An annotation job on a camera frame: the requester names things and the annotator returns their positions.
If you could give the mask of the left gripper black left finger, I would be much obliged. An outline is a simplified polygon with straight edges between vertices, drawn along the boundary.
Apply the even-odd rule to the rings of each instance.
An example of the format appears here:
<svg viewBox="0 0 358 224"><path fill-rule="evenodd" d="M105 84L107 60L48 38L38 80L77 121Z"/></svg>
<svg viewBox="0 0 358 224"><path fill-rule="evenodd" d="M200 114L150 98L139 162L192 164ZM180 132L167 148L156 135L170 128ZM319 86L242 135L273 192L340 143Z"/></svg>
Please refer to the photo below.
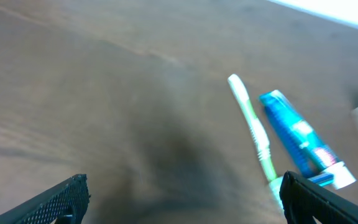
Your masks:
<svg viewBox="0 0 358 224"><path fill-rule="evenodd" d="M0 223L80 224L89 202L87 176L76 174L1 214Z"/></svg>

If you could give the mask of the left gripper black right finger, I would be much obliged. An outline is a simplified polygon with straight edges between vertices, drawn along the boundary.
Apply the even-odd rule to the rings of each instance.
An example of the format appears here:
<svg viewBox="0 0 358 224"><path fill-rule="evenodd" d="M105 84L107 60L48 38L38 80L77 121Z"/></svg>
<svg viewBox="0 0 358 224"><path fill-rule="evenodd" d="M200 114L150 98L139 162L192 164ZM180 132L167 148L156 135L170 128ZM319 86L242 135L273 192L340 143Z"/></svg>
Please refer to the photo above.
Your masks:
<svg viewBox="0 0 358 224"><path fill-rule="evenodd" d="M292 171L283 176L280 199L289 224L358 224L358 205Z"/></svg>

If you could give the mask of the teal toothpaste tube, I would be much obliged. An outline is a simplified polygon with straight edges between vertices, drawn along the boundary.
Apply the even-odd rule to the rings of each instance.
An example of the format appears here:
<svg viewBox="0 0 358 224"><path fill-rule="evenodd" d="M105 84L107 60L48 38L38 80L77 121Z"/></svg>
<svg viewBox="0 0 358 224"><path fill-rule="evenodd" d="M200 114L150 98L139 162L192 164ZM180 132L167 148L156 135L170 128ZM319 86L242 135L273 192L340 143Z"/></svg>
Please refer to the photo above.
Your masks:
<svg viewBox="0 0 358 224"><path fill-rule="evenodd" d="M298 147L308 156L312 169L334 176L334 182L330 185L341 189L356 181L345 162L320 138L282 92L274 90L265 93L259 96L259 100L264 108L268 107L278 115Z"/></svg>

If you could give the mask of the green and white toothbrush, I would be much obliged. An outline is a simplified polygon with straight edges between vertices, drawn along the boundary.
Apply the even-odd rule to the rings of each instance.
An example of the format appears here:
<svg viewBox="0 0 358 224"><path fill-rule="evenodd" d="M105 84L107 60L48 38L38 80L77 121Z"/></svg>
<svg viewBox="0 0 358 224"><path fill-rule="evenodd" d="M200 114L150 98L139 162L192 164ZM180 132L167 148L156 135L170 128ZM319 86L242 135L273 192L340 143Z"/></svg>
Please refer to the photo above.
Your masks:
<svg viewBox="0 0 358 224"><path fill-rule="evenodd" d="M240 77L233 73L227 78L227 82L242 111L243 116L246 119L252 140L256 148L257 158L268 181L268 186L272 192L272 195L278 203L278 206L283 208L282 201L279 196L282 178L279 177L275 171L270 153L270 141L267 133L254 111L247 88Z"/></svg>

